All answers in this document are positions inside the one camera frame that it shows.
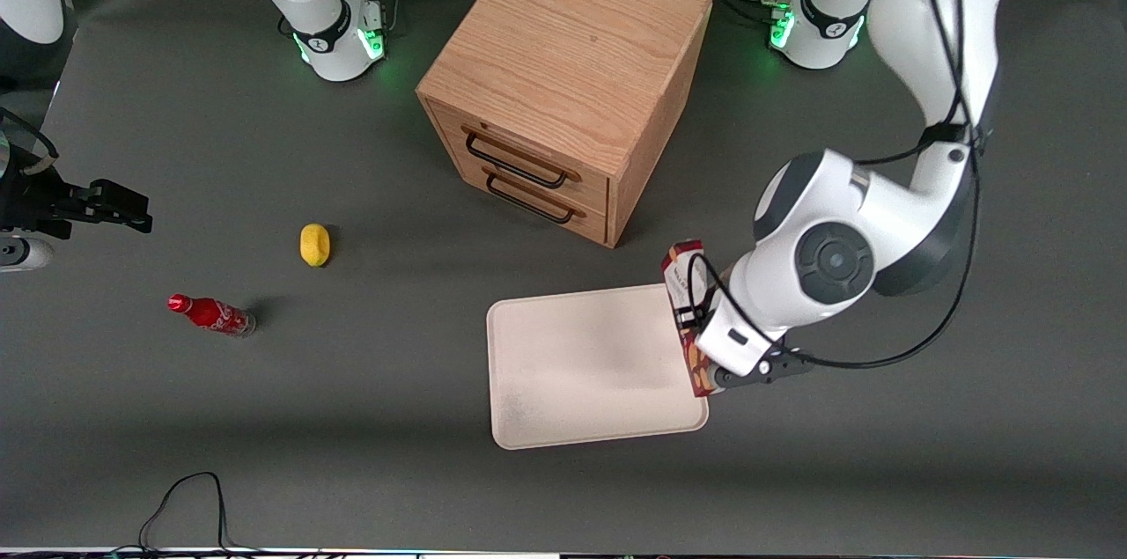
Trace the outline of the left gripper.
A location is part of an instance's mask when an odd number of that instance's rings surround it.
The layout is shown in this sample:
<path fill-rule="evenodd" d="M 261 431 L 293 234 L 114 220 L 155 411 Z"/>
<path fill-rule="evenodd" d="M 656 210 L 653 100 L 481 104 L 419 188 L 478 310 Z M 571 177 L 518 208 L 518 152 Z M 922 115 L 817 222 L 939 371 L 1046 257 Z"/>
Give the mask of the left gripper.
<path fill-rule="evenodd" d="M 710 307 L 673 307 L 673 314 L 680 334 L 696 334 L 696 347 L 738 376 L 752 373 L 781 337 L 781 327 L 758 320 L 749 325 L 726 295 L 713 295 Z"/>

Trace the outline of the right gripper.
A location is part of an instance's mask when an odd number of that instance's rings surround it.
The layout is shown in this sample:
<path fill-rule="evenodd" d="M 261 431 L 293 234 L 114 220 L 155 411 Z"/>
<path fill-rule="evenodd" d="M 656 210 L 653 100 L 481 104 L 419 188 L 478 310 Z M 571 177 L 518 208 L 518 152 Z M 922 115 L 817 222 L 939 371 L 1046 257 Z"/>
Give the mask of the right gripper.
<path fill-rule="evenodd" d="M 24 174 L 23 165 L 6 165 L 1 181 L 1 230 L 71 238 L 73 223 L 89 221 L 87 210 L 72 195 L 76 189 L 62 179 L 53 165 L 34 166 L 33 174 Z M 119 183 L 90 181 L 85 190 L 85 203 L 88 207 L 104 207 L 106 222 L 143 234 L 152 231 L 149 199 Z"/>

